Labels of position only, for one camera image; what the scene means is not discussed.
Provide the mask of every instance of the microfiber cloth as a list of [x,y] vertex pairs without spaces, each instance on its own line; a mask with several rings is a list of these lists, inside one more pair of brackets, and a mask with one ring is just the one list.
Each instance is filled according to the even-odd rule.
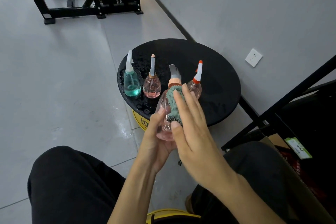
[[184,100],[184,96],[182,93],[182,86],[172,86],[168,91],[167,91],[167,100],[170,105],[171,112],[170,114],[167,115],[167,121],[172,122],[173,120],[177,121],[179,124],[182,126],[182,120],[179,114],[179,110],[177,109],[176,102],[173,97],[173,92],[174,90],[177,90],[179,94],[182,96],[182,99]]

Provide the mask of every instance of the brown shoe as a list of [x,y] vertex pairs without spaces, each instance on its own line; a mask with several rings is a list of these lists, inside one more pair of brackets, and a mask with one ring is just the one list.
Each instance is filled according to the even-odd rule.
[[191,205],[191,194],[185,198],[185,208],[188,213],[195,214]]

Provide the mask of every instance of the black tabletop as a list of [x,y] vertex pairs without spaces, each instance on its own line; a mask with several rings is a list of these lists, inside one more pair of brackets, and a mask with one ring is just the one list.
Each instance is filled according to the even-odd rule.
[[123,78],[126,58],[121,61],[117,80],[121,95],[126,103],[139,115],[149,120],[155,113],[160,96],[156,99],[145,97],[142,87],[151,67],[151,55],[155,54],[155,71],[161,81],[161,94],[168,88],[169,65],[174,64],[180,71],[182,83],[187,83],[196,74],[198,61],[203,61],[201,78],[202,94],[199,98],[208,126],[215,125],[229,116],[240,98],[240,81],[232,65],[219,53],[202,44],[183,39],[158,39],[133,49],[133,68],[139,76],[141,94],[129,97],[124,93]]

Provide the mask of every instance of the grey tile floor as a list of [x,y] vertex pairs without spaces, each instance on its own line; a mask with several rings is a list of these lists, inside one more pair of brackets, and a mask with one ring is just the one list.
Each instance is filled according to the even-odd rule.
[[[144,132],[119,93],[116,69],[139,44],[184,37],[154,0],[141,0],[143,15],[49,26],[33,0],[0,4],[0,223],[31,223],[27,178],[54,146],[84,151],[127,176]],[[250,122],[238,106],[211,132],[221,146]],[[196,183],[178,161],[175,151],[157,175],[150,210],[184,208]]]

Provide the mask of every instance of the white electrical socket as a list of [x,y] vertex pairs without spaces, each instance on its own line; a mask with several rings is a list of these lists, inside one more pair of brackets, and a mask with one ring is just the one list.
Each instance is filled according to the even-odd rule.
[[261,60],[262,57],[263,57],[263,56],[262,56],[259,52],[257,52],[255,49],[252,49],[252,50],[250,51],[249,55],[247,55],[247,57],[246,57],[245,60],[246,60],[251,66],[255,67],[255,66],[258,64],[259,60]]

